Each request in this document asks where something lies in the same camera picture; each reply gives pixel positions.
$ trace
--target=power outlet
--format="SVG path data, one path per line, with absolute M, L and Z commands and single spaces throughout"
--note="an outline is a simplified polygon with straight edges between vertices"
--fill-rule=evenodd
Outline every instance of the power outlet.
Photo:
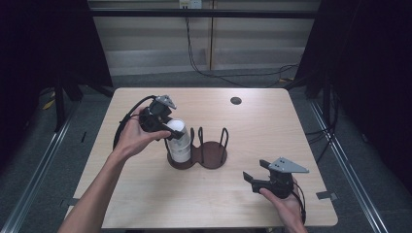
M 202 9 L 202 0 L 190 0 L 191 9 Z
M 180 9 L 190 9 L 190 0 L 179 0 Z

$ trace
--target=gray carpet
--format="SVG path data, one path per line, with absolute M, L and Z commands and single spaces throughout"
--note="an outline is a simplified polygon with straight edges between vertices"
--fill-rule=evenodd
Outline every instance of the gray carpet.
M 236 70 L 219 71 L 215 74 L 254 74 L 276 72 L 276 69 L 267 70 Z M 292 78 L 295 68 L 282 74 L 281 78 Z M 142 76 L 113 77 L 115 87 L 139 86 L 181 86 L 181 87 L 282 87 L 285 83 L 279 83 L 279 75 L 264 77 L 238 76 L 218 78 L 205 78 L 195 72 L 182 72 L 172 74 L 152 74 Z M 55 232 L 67 212 L 67 206 L 61 206 L 61 202 L 71 198 L 76 189 L 86 160 L 101 121 L 109 106 L 110 99 L 83 87 L 85 97 L 73 118 L 67 134 L 63 140 L 57 155 L 46 178 L 41 184 L 40 190 L 31 205 L 23 225 L 19 232 Z M 290 91 L 293 104 L 299 116 L 305 132 L 320 130 L 310 101 L 304 95 L 304 87 L 297 87 Z M 55 124 L 54 109 L 39 110 L 31 120 L 26 137 L 19 150 L 15 152 L 14 160 L 9 164 L 7 173 L 0 178 L 0 226 L 7 220 L 11 210 L 23 192 L 29 179 L 35 171 L 50 139 L 52 138 Z M 71 103 L 66 101 L 66 108 Z M 389 232 L 410 232 L 412 230 L 412 198 L 379 159 L 375 148 L 366 143 L 350 119 L 340 111 L 336 127 L 336 135 L 342 147 L 350 158 L 352 166 L 356 169 L 364 188 L 371 197 L 373 203 L 383 217 Z M 308 135 L 308 140 L 317 135 Z M 325 137 L 319 142 L 311 144 L 315 157 L 318 157 L 326 145 Z M 331 149 L 319 163 L 326 188 L 335 192 L 338 199 L 333 201 L 339 222 L 333 227 L 309 227 L 310 232 L 373 232 L 366 219 L 361 206 L 358 203 L 353 190 L 348 184 L 345 175 L 341 171 L 335 155 Z M 104 232 L 124 232 L 123 230 L 104 230 Z

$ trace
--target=white cup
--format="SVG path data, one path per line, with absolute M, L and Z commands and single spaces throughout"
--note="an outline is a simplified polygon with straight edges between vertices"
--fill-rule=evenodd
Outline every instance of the white cup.
M 173 130 L 184 133 L 180 139 L 167 141 L 172 159 L 179 163 L 188 161 L 190 159 L 190 135 L 185 123 L 181 119 L 171 119 L 167 122 L 167 126 Z

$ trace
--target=brown cup holder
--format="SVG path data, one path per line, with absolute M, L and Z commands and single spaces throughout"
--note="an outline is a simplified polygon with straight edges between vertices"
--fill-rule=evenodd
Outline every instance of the brown cup holder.
M 222 145 L 223 135 L 226 134 L 226 140 L 224 146 Z M 164 144 L 167 148 L 167 160 L 170 165 L 176 169 L 185 170 L 193 166 L 195 163 L 199 163 L 201 166 L 207 169 L 218 169 L 224 165 L 227 159 L 227 142 L 229 139 L 229 133 L 227 129 L 222 130 L 221 141 L 218 142 L 206 142 L 203 143 L 203 128 L 200 127 L 198 130 L 198 136 L 200 141 L 200 147 L 195 147 L 193 145 L 194 140 L 194 130 L 190 129 L 190 159 L 186 162 L 179 163 L 172 159 L 170 149 L 167 146 L 166 139 Z

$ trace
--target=wooden table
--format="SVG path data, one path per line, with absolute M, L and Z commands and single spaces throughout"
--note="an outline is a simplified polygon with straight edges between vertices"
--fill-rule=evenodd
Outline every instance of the wooden table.
M 337 216 L 303 133 L 292 100 L 284 89 L 120 88 L 115 92 L 74 198 L 80 198 L 112 151 L 119 121 L 141 99 L 167 94 L 177 105 L 170 115 L 188 130 L 203 127 L 204 142 L 219 141 L 224 127 L 229 140 L 227 161 L 217 170 L 195 164 L 177 170 L 167 161 L 163 141 L 152 142 L 129 159 L 109 205 L 103 228 L 178 229 L 281 226 L 274 207 L 252 193 L 245 171 L 268 180 L 259 160 L 283 156 L 307 169 L 294 174 L 306 198 L 308 226 L 332 226 Z M 240 105 L 230 102 L 242 100 Z

